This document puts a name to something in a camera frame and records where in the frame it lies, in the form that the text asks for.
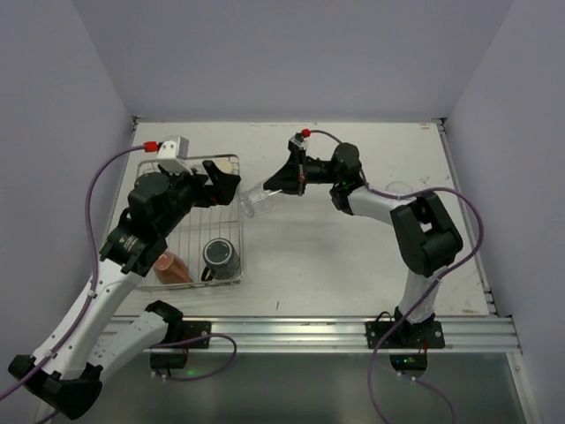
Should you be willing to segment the dark green mug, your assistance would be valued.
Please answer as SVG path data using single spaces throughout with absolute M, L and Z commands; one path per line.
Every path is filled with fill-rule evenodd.
M 213 238 L 202 251 L 205 267 L 202 281 L 235 280 L 241 274 L 240 260 L 233 244 L 226 238 Z

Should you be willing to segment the faceted clear glass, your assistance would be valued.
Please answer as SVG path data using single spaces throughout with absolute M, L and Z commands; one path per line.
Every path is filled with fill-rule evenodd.
M 253 218 L 273 212 L 284 205 L 284 193 L 266 190 L 259 183 L 239 194 L 239 203 L 246 216 Z

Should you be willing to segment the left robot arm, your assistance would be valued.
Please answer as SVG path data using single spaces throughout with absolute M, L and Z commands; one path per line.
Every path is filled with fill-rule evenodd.
M 166 239 L 193 208 L 231 204 L 241 178 L 211 160 L 195 169 L 160 168 L 139 176 L 127 208 L 102 249 L 93 274 L 58 327 L 29 355 L 16 356 L 8 371 L 28 391 L 70 420 L 96 402 L 106 381 L 149 348 L 187 348 L 214 333 L 185 333 L 183 314 L 162 301 L 150 304 L 128 327 L 101 342 L 117 308 L 167 250 Z

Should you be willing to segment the small clear glass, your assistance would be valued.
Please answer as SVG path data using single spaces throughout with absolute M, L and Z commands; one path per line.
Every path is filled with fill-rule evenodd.
M 412 195 L 414 193 L 413 188 L 403 181 L 392 181 L 386 187 L 385 191 L 387 193 L 393 194 L 396 197 L 402 197 L 405 195 Z

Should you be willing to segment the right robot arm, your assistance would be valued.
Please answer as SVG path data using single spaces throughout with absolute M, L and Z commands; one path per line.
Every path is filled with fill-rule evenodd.
M 340 142 L 330 159 L 321 160 L 306 153 L 306 137 L 306 132 L 299 132 L 290 139 L 286 163 L 262 184 L 263 189 L 301 196 L 309 184 L 328 184 L 337 210 L 390 225 L 408 276 L 395 323 L 386 334 L 398 343 L 425 334 L 433 327 L 437 279 L 463 249 L 441 198 L 434 192 L 406 198 L 378 194 L 366 182 L 355 145 Z

